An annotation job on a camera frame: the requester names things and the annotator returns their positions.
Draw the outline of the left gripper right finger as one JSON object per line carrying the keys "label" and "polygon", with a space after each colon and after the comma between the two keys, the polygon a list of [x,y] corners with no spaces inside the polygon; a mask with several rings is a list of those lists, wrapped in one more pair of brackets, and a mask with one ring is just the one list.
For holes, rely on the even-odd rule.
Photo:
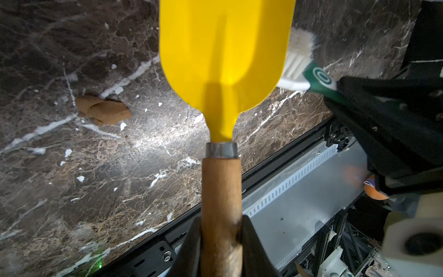
{"label": "left gripper right finger", "polygon": [[242,217],[242,277],[281,277],[269,260],[254,226],[247,215]]}

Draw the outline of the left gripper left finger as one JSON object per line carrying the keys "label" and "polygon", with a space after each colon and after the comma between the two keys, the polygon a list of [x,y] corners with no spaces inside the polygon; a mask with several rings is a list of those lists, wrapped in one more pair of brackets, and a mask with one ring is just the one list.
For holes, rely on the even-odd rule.
{"label": "left gripper left finger", "polygon": [[193,220],[167,277],[200,277],[201,218]]}

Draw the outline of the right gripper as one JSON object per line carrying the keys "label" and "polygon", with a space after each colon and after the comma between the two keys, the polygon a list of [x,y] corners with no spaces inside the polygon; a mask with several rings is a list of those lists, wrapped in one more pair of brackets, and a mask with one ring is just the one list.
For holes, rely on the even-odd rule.
{"label": "right gripper", "polygon": [[343,77],[326,106],[349,128],[384,194],[443,190],[443,81]]}

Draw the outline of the yellow shovel wooden handle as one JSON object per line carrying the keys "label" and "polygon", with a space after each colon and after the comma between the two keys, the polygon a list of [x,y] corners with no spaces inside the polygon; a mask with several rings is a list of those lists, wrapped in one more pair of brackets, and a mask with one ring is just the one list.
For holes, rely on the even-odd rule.
{"label": "yellow shovel wooden handle", "polygon": [[294,1],[160,2],[162,68],[177,95],[205,118],[203,161],[239,159],[242,173],[233,129],[280,80],[294,9]]}

